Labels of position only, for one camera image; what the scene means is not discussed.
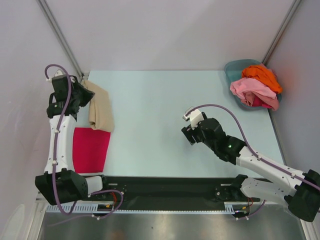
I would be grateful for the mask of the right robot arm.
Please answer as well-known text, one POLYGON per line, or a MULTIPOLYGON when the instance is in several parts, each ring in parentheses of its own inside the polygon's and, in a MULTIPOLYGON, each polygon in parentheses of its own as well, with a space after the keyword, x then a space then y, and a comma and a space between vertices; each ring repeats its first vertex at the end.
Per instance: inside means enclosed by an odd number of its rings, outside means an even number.
POLYGON ((237 176, 235 185, 230 188, 235 200, 259 198, 287 207, 295 217, 306 222, 315 220, 320 211, 318 172, 312 169, 303 172, 264 157, 245 141, 227 135, 215 118, 201 113, 196 117, 185 116, 184 120, 190 124, 181 131, 191 145, 203 143, 220 160, 249 169, 267 180, 237 176))

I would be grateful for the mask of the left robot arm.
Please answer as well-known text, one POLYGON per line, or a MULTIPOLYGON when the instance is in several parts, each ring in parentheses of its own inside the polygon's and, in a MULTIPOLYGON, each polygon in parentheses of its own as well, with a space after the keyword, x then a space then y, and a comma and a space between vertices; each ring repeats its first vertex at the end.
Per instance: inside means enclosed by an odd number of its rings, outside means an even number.
POLYGON ((77 115, 93 98, 75 76, 57 75, 51 80, 53 93, 46 109, 50 124, 49 153, 44 173, 35 178, 35 186, 52 206, 83 201, 94 194, 105 200, 111 188, 101 175, 85 177, 76 173, 73 162, 73 139, 77 115))

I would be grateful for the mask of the beige t shirt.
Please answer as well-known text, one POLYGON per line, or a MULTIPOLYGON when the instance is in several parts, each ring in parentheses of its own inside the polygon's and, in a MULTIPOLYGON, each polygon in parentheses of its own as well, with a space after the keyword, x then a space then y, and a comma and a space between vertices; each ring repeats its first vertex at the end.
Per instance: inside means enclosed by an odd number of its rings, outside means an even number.
POLYGON ((94 93, 88 110, 90 127, 93 130, 112 133, 115 129, 115 123, 109 93, 89 80, 85 80, 83 86, 94 93))

